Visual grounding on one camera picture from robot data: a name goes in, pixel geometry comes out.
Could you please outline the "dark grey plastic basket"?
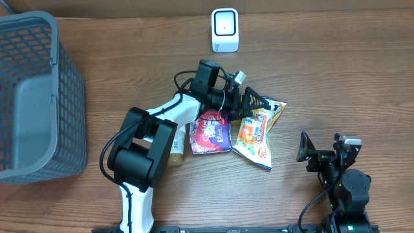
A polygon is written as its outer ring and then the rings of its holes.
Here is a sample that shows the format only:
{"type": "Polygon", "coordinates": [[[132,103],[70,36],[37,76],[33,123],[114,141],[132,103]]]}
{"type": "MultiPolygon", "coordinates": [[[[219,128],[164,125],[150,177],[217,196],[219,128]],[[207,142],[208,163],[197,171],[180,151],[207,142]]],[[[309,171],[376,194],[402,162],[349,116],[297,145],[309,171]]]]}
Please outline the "dark grey plastic basket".
{"type": "Polygon", "coordinates": [[[1,182],[30,184],[87,166],[83,77],[56,19],[31,11],[1,18],[1,182]]]}

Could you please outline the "white barcode scanner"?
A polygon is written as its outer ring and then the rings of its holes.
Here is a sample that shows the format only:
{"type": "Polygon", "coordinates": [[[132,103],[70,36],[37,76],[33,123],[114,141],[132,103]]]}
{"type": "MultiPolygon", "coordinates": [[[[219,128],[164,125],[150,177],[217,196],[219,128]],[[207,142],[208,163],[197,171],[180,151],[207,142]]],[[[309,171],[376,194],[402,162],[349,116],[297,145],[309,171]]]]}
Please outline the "white barcode scanner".
{"type": "Polygon", "coordinates": [[[234,8],[217,8],[211,14],[212,50],[236,52],[239,48],[239,14],[234,8]]]}

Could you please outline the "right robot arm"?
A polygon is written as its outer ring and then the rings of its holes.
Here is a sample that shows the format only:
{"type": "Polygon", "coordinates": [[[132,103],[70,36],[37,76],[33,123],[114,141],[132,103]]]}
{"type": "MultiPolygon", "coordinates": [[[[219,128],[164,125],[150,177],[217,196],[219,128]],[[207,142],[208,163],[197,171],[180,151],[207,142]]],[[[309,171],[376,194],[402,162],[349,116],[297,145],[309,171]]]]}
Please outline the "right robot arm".
{"type": "Polygon", "coordinates": [[[317,174],[323,192],[301,211],[292,232],[378,232],[365,211],[369,202],[371,177],[351,169],[362,147],[357,136],[334,135],[331,150],[317,150],[305,131],[301,132],[296,160],[307,161],[306,170],[317,174]],[[319,225],[304,225],[306,211],[323,197],[328,197],[331,211],[319,225]]]}

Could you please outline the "red purple tissue pack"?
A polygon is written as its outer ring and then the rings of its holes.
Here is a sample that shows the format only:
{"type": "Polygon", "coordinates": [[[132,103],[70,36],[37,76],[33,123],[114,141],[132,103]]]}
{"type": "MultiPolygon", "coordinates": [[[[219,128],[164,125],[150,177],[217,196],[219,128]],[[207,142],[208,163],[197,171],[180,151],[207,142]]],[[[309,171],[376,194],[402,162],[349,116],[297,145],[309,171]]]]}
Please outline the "red purple tissue pack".
{"type": "Polygon", "coordinates": [[[232,149],[230,122],[220,112],[207,111],[190,124],[190,147],[193,154],[227,152],[232,149]]]}

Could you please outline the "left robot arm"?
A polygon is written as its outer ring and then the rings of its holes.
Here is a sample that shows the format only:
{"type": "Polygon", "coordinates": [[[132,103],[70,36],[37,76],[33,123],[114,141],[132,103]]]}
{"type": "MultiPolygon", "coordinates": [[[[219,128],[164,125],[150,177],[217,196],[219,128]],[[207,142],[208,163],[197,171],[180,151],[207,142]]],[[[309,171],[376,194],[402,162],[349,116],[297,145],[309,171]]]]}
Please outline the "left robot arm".
{"type": "Polygon", "coordinates": [[[101,152],[102,172],[113,171],[107,178],[120,187],[122,220],[115,232],[150,232],[153,189],[168,165],[177,131],[207,111],[218,111],[228,120],[253,115],[255,109],[271,106],[251,87],[240,93],[245,74],[229,74],[213,61],[201,60],[194,77],[177,87],[173,98],[165,104],[143,110],[132,107],[120,131],[101,152]]]}

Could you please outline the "white tube gold cap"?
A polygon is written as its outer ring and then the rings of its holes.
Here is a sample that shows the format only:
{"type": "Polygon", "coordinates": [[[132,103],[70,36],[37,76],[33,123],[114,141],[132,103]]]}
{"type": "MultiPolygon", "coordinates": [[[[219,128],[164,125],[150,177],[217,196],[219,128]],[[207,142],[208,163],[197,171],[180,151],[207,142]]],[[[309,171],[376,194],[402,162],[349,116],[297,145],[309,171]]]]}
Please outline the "white tube gold cap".
{"type": "Polygon", "coordinates": [[[186,126],[182,126],[177,130],[171,153],[169,155],[168,165],[179,166],[184,162],[184,148],[185,148],[186,126]]]}

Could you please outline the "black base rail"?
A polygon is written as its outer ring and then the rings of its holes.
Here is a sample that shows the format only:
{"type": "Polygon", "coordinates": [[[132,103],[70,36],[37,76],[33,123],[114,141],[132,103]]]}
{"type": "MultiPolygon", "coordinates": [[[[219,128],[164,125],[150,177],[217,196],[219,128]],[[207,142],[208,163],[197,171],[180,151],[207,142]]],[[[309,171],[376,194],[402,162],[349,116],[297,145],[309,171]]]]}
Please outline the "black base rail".
{"type": "MultiPolygon", "coordinates": [[[[326,230],[322,230],[321,226],[318,225],[303,225],[304,229],[307,232],[327,232],[326,230]]],[[[342,232],[367,232],[364,230],[357,230],[354,228],[353,230],[349,231],[348,228],[351,226],[346,226],[342,232]]],[[[379,233],[378,226],[372,226],[371,232],[379,233]]],[[[115,232],[122,232],[117,227],[115,228],[108,228],[108,229],[92,229],[92,233],[115,233],[115,232]]],[[[250,227],[250,228],[237,228],[237,227],[227,227],[227,228],[179,228],[177,226],[164,226],[164,227],[153,227],[150,230],[150,233],[297,233],[302,232],[297,225],[289,225],[287,227],[275,227],[275,228],[268,228],[268,227],[250,227]]]]}

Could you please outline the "orange cream snack bag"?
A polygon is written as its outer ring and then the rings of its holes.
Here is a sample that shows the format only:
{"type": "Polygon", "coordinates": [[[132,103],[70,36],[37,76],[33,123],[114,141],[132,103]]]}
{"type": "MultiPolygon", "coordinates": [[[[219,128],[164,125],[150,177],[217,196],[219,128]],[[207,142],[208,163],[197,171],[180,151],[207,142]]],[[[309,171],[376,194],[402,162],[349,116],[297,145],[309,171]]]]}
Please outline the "orange cream snack bag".
{"type": "Polygon", "coordinates": [[[272,154],[268,133],[282,114],[286,102],[265,97],[270,110],[253,110],[253,116],[242,119],[239,133],[232,149],[239,155],[265,169],[272,169],[272,154]]]}

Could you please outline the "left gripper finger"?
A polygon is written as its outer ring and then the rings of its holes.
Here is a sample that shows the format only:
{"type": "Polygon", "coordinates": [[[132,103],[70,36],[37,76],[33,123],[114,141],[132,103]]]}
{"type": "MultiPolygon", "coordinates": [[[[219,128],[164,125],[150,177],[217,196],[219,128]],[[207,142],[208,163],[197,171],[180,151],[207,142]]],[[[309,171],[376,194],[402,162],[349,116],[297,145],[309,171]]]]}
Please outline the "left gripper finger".
{"type": "Polygon", "coordinates": [[[260,94],[254,91],[251,87],[245,88],[245,93],[241,97],[241,109],[245,112],[255,109],[270,110],[269,102],[260,94]]]}
{"type": "Polygon", "coordinates": [[[241,120],[243,118],[246,117],[252,117],[253,116],[253,111],[252,110],[239,110],[239,111],[232,111],[229,114],[229,121],[234,121],[234,120],[241,120]]]}

